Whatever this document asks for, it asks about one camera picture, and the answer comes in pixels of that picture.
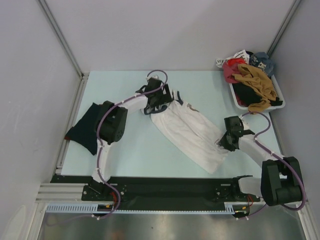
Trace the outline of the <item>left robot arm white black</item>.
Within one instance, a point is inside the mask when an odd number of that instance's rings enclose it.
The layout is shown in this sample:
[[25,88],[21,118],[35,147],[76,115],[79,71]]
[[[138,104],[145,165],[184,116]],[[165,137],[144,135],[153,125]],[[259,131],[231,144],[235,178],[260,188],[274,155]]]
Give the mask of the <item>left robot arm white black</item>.
[[92,179],[97,182],[93,194],[100,200],[110,196],[111,188],[104,184],[111,177],[111,151],[125,133],[127,117],[137,111],[149,115],[167,109],[173,101],[166,81],[150,77],[136,93],[118,103],[105,101],[96,119],[97,160]]

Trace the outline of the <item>navy tank top red trim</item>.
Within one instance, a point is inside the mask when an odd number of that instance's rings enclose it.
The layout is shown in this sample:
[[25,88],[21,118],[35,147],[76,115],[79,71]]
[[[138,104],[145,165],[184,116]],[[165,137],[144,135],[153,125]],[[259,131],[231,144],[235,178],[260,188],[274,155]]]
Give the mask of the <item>navy tank top red trim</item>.
[[73,141],[86,148],[93,156],[97,154],[96,120],[102,105],[93,103],[83,117],[72,126],[64,139]]

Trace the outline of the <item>white tank top navy trim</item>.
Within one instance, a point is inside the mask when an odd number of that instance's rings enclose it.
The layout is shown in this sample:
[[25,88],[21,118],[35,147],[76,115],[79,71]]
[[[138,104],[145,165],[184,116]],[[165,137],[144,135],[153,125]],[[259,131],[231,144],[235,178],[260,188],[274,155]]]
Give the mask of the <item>white tank top navy trim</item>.
[[182,99],[178,90],[170,94],[170,103],[144,113],[150,115],[157,129],[183,154],[213,174],[228,155],[228,151],[218,145],[222,131]]

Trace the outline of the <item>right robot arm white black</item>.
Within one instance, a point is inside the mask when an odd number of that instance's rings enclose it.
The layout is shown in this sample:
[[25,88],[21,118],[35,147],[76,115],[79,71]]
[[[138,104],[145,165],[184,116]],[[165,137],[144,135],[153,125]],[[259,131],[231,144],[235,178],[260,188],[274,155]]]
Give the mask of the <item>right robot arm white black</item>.
[[271,121],[265,114],[260,115],[268,122],[266,129],[258,133],[246,129],[243,117],[249,114],[247,112],[241,116],[226,117],[226,132],[218,145],[230,152],[239,150],[247,154],[261,167],[261,177],[240,178],[230,188],[231,196],[242,201],[249,191],[256,191],[270,207],[280,205],[292,211],[301,210],[306,204],[307,196],[299,161],[293,156],[277,154],[259,141],[258,136],[271,127]]

